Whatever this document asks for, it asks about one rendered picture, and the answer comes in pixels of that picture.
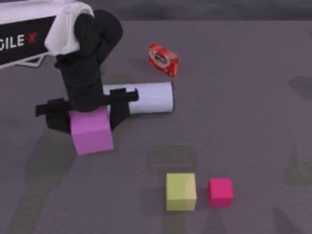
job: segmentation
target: gray tabletop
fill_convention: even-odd
[[[34,106],[64,96],[54,59],[0,71],[0,233],[312,233],[310,22],[124,22],[106,83],[173,81],[175,112],[131,118],[116,149],[76,156]],[[147,63],[157,42],[175,78]],[[164,212],[164,174],[196,173],[196,210]],[[230,177],[230,208],[207,205]]]

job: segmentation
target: red and white package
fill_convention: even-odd
[[[177,74],[179,57],[156,43],[149,46],[149,64],[174,77]]]

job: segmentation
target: white roll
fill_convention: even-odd
[[[103,85],[105,95],[110,90],[126,88],[127,92],[137,89],[139,100],[129,102],[130,114],[169,113],[174,111],[172,82]]]

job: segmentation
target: yellow-green cube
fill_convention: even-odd
[[[168,173],[166,177],[167,211],[193,211],[197,200],[194,173]]]

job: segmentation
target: red x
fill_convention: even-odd
[[[36,33],[29,33],[28,34],[28,43],[36,42]]]

